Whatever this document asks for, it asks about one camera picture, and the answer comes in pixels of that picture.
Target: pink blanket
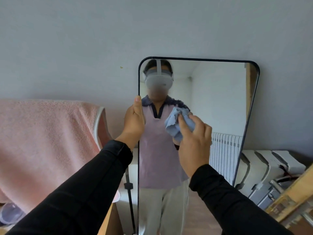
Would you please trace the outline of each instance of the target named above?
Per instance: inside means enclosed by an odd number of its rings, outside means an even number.
[[[0,100],[0,203],[30,212],[111,139],[103,107]]]

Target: vr headset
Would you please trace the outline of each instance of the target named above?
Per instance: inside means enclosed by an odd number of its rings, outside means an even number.
[[[145,84],[148,89],[161,88],[169,90],[174,81],[173,74],[168,70],[161,69],[161,60],[156,59],[157,69],[148,70],[144,73]]]

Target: plastic container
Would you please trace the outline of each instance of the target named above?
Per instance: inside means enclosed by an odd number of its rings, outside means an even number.
[[[0,209],[0,222],[6,225],[15,224],[26,214],[14,203],[7,203]]]

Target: black sleeve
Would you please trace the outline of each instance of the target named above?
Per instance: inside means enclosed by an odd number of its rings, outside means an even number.
[[[190,180],[207,208],[227,235],[293,234],[231,186],[210,165],[197,169]]]
[[[97,235],[132,157],[126,144],[109,141],[7,235]]]

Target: gray wall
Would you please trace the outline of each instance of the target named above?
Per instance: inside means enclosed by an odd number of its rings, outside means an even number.
[[[256,61],[245,148],[313,158],[312,0],[0,0],[0,97],[83,100],[122,130],[147,56]]]

